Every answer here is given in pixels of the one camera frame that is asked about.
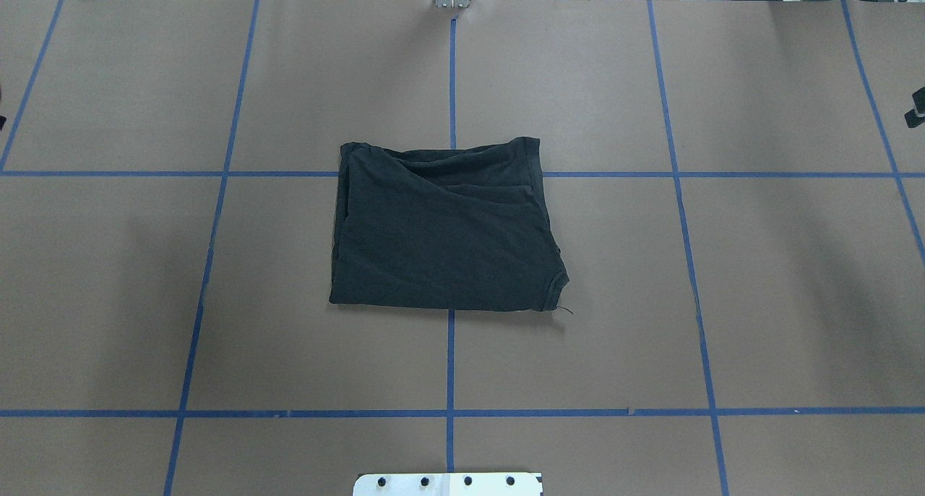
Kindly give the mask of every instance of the folded garment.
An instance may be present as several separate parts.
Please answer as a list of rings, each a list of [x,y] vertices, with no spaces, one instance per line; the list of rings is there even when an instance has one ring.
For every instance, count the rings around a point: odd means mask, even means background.
[[[536,138],[468,150],[340,148],[334,304],[543,311],[568,281]]]

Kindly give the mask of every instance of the folded cloth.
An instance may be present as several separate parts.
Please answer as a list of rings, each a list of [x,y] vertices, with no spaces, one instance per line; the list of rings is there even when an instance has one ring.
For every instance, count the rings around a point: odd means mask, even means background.
[[[334,304],[543,311],[568,281],[536,138],[468,150],[340,148]]]

